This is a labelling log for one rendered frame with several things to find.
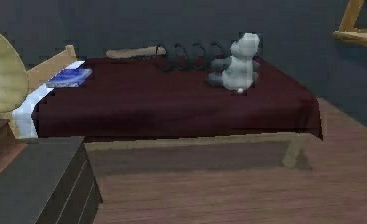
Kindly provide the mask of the blue book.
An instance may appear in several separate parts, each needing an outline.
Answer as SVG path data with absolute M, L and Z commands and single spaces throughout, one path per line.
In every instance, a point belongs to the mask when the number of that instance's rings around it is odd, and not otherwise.
M 78 87 L 92 73 L 91 69 L 64 69 L 46 82 L 48 88 Z

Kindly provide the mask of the wooden bed with maroon blanket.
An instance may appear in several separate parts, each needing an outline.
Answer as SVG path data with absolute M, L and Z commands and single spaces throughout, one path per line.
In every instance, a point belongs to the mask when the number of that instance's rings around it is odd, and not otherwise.
M 39 138 L 135 141 L 229 135 L 321 138 L 316 97 L 262 58 L 258 80 L 245 93 L 209 86 L 203 71 L 163 73 L 159 58 L 92 58 L 76 88 L 45 91 L 28 114 Z

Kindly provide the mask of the black coiled spring toy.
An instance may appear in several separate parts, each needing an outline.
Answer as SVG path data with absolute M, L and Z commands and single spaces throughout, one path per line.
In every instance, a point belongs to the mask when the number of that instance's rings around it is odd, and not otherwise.
M 158 53 L 161 49 L 165 51 L 162 57 L 166 59 L 166 64 L 158 64 L 157 68 L 163 72 L 214 69 L 216 61 L 223 64 L 224 60 L 230 55 L 230 51 L 218 41 L 209 43 L 196 41 L 189 48 L 179 42 L 159 42 L 156 45 L 155 52 Z

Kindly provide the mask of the grey and white teddy bear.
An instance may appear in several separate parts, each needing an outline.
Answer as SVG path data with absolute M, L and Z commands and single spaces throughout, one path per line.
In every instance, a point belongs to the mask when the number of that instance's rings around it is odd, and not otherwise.
M 260 39 L 256 33 L 244 33 L 231 44 L 231 55 L 215 59 L 211 63 L 213 72 L 207 76 L 212 87 L 224 87 L 242 94 L 258 77 L 259 64 L 253 60 L 259 49 Z

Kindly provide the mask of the wooden baseball bat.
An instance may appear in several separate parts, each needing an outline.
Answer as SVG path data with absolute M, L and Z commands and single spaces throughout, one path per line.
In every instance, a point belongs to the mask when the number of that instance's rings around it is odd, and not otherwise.
M 106 56 L 111 59 L 126 59 L 133 57 L 150 57 L 158 55 L 166 55 L 167 52 L 163 47 L 150 46 L 137 49 L 120 49 L 120 50 L 108 50 Z

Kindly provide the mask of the dark grey chest of drawers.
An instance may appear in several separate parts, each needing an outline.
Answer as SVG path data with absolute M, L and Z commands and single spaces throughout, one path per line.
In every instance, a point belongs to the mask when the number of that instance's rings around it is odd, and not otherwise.
M 93 224 L 101 202 L 81 137 L 36 139 L 0 174 L 0 224 Z

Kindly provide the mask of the beige round lamp shade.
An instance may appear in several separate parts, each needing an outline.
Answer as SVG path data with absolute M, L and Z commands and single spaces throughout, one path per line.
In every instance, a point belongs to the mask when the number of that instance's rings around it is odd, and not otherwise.
M 0 33 L 0 113 L 18 108 L 29 90 L 28 74 L 19 54 Z

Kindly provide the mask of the yellow wooden shelf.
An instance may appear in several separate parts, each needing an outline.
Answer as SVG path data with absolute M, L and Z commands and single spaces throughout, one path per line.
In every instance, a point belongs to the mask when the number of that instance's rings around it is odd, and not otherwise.
M 365 0 L 349 0 L 337 31 L 333 32 L 335 40 L 367 47 L 367 29 L 356 28 Z

